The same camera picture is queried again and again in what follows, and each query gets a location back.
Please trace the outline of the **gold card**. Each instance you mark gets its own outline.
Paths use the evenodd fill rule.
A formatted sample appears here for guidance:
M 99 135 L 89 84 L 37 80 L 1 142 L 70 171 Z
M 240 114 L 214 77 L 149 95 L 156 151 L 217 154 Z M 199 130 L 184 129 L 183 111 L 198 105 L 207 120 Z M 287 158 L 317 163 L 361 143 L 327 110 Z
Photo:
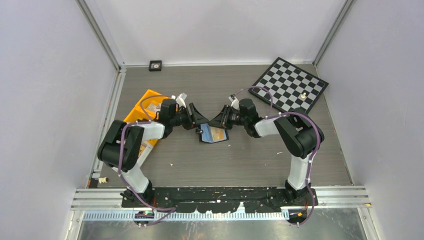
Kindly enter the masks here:
M 210 133 L 211 133 L 212 140 L 214 142 L 224 141 L 224 140 L 227 139 L 227 134 L 226 134 L 225 129 L 217 128 L 217 127 L 211 127 Z

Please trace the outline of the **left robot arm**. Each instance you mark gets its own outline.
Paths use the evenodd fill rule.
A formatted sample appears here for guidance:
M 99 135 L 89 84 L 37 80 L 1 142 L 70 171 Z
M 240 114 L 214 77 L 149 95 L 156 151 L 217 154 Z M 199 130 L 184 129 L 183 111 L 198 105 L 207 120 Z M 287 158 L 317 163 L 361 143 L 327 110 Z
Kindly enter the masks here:
M 166 98 L 152 120 L 114 120 L 97 150 L 97 158 L 114 169 L 126 184 L 125 197 L 135 200 L 141 207 L 148 207 L 153 202 L 154 191 L 152 182 L 141 171 L 146 159 L 146 154 L 140 152 L 142 143 L 164 139 L 174 127 L 191 130 L 208 122 L 193 103 L 184 106 L 180 100 Z

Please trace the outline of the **black leather card holder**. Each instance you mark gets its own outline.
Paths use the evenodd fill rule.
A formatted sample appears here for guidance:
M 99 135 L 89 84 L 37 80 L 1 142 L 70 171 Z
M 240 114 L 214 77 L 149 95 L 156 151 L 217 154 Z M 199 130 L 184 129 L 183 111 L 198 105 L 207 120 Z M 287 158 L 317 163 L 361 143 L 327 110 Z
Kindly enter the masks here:
M 198 139 L 201 143 L 215 144 L 228 141 L 228 131 L 224 128 L 218 128 L 203 123 L 195 129 Z

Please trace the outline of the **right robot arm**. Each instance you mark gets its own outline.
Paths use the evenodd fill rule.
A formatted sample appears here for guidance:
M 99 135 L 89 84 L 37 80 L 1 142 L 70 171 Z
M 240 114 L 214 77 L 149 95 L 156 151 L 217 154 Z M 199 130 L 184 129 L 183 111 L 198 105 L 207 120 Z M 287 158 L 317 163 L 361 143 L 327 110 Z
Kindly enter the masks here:
M 312 163 L 325 136 L 301 107 L 275 116 L 261 117 L 249 98 L 241 99 L 238 107 L 225 105 L 208 123 L 211 127 L 232 129 L 242 126 L 253 138 L 279 135 L 291 154 L 290 172 L 283 191 L 291 205 L 299 205 L 312 192 Z

